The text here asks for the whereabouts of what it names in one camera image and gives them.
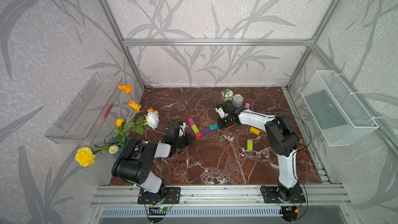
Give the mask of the teal block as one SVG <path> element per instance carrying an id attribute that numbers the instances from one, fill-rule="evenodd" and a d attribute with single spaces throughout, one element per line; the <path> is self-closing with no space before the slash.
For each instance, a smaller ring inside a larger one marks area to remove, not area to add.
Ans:
<path id="1" fill-rule="evenodd" d="M 214 131 L 214 130 L 218 130 L 219 127 L 218 127 L 217 124 L 213 124 L 213 125 L 211 125 L 211 126 L 209 127 L 209 129 L 210 129 L 210 131 Z"/>

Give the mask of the lime green long block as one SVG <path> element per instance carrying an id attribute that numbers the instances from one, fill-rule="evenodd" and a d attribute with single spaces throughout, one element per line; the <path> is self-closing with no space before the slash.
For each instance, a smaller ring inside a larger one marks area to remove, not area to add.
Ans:
<path id="1" fill-rule="evenodd" d="M 196 125 L 192 125 L 191 127 L 192 127 L 192 129 L 193 129 L 193 131 L 194 131 L 195 134 L 200 133 L 200 131 L 199 131 L 199 129 L 197 128 Z"/>

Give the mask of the purple long block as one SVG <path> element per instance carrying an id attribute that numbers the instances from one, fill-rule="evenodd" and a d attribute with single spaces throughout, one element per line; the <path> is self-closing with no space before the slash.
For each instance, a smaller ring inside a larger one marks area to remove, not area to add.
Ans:
<path id="1" fill-rule="evenodd" d="M 208 134 L 210 134 L 211 130 L 210 128 L 204 129 L 200 132 L 201 136 L 206 136 Z"/>

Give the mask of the magenta long block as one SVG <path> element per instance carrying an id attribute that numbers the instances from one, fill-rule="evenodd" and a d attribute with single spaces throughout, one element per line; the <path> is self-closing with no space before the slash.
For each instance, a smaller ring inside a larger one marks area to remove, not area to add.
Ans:
<path id="1" fill-rule="evenodd" d="M 190 126 L 193 126 L 193 125 L 195 125 L 195 123 L 194 123 L 194 121 L 193 121 L 193 119 L 192 119 L 192 118 L 189 118 L 189 119 L 188 119 L 188 122 L 190 123 Z"/>

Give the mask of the yellow block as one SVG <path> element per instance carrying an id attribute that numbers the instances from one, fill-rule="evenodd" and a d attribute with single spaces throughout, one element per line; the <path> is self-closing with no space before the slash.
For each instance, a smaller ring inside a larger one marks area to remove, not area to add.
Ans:
<path id="1" fill-rule="evenodd" d="M 260 135 L 260 130 L 257 128 L 251 127 L 249 131 L 257 136 Z"/>

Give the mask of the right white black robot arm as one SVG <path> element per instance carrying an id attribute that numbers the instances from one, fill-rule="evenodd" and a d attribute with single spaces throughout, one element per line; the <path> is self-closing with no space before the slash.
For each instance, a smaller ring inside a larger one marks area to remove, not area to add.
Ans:
<path id="1" fill-rule="evenodd" d="M 276 190 L 261 187 L 260 191 L 264 196 L 277 197 L 280 202 L 289 203 L 301 195 L 296 173 L 299 135 L 287 116 L 264 115 L 243 107 L 232 110 L 219 107 L 216 111 L 220 116 L 217 120 L 219 129 L 243 124 L 267 133 L 271 149 L 277 154 L 279 178 Z"/>

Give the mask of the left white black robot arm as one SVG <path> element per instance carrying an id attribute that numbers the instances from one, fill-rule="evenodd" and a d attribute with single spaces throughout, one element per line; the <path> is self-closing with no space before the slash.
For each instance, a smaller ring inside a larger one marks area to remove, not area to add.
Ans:
<path id="1" fill-rule="evenodd" d="M 128 183 L 134 183 L 152 195 L 163 198 L 166 194 L 164 180 L 151 172 L 155 158 L 169 158 L 179 149 L 195 141 L 191 133 L 172 139 L 165 137 L 161 142 L 150 142 L 128 138 L 128 142 L 112 167 L 112 176 Z"/>

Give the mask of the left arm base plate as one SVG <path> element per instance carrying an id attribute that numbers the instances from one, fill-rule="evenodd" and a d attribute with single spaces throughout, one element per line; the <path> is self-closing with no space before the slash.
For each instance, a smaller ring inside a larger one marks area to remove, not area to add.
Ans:
<path id="1" fill-rule="evenodd" d="M 161 187 L 158 193 L 152 193 L 144 189 L 138 195 L 138 204 L 178 204 L 180 201 L 180 187 Z"/>

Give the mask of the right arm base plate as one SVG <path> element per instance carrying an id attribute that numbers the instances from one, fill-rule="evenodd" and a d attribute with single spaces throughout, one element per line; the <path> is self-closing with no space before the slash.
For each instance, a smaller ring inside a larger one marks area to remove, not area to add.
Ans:
<path id="1" fill-rule="evenodd" d="M 305 193 L 299 185 L 287 189 L 284 186 L 261 186 L 264 203 L 306 203 Z"/>

